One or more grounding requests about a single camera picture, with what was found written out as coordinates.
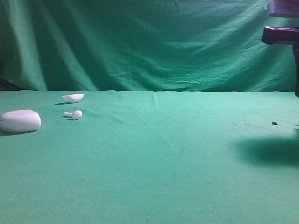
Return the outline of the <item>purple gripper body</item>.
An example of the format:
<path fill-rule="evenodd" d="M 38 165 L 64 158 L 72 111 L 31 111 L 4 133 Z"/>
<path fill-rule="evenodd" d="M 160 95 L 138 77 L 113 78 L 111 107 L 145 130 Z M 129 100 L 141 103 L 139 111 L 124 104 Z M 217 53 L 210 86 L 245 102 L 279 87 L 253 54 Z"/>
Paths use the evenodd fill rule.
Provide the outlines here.
<path fill-rule="evenodd" d="M 267 0 L 265 10 L 269 17 L 278 18 L 298 18 L 299 1 L 298 0 Z M 290 44 L 299 43 L 299 26 L 296 27 L 273 27 L 265 26 L 261 38 L 263 43 Z"/>

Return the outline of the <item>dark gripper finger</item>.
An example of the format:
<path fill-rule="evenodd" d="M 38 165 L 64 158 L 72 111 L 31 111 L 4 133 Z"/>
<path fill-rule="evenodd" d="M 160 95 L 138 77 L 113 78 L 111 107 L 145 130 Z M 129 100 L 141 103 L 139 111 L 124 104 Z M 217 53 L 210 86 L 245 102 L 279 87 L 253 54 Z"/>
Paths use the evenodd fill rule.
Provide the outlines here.
<path fill-rule="evenodd" d="M 296 44 L 292 48 L 294 59 L 295 59 L 295 67 L 296 67 L 296 89 L 295 96 L 299 97 L 299 45 Z"/>

